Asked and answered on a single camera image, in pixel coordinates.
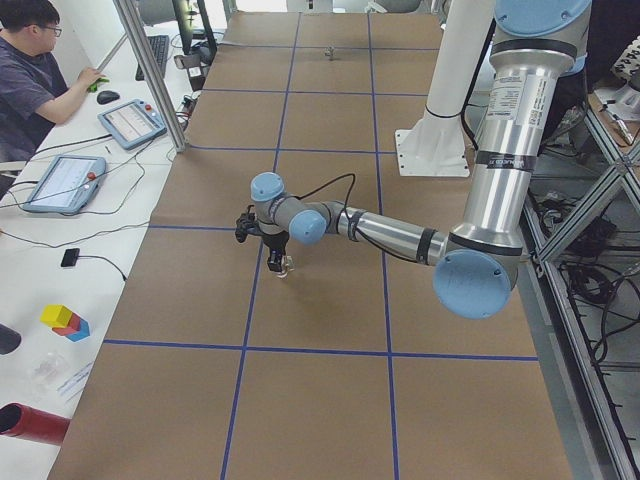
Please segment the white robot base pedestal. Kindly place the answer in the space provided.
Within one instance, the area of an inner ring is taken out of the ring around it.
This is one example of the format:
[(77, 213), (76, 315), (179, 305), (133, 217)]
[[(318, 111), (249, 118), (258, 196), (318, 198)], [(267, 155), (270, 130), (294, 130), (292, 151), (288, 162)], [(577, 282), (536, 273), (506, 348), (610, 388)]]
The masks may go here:
[(494, 19), (491, 0), (453, 0), (445, 22), (424, 114), (410, 130), (395, 132), (399, 173), (467, 177), (463, 109)]

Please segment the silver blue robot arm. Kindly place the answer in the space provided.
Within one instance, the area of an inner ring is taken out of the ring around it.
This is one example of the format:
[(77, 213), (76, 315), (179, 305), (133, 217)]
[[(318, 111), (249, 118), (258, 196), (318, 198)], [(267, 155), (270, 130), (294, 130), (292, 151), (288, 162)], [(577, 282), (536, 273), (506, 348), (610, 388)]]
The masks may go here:
[[(264, 172), (251, 183), (250, 233), (268, 246), (270, 269), (286, 272), (289, 239), (308, 245), (339, 234), (433, 266), (435, 293), (458, 316), (499, 312), (517, 281), (518, 221), (556, 83), (584, 65), (590, 13), (587, 1), (453, 2), (424, 116), (397, 132), (396, 146), (405, 175), (471, 177), (462, 222), (443, 233), (344, 201), (306, 203), (285, 190), (279, 175)], [(486, 38), (493, 41), (488, 59), (495, 77), (467, 165), (460, 115)]]

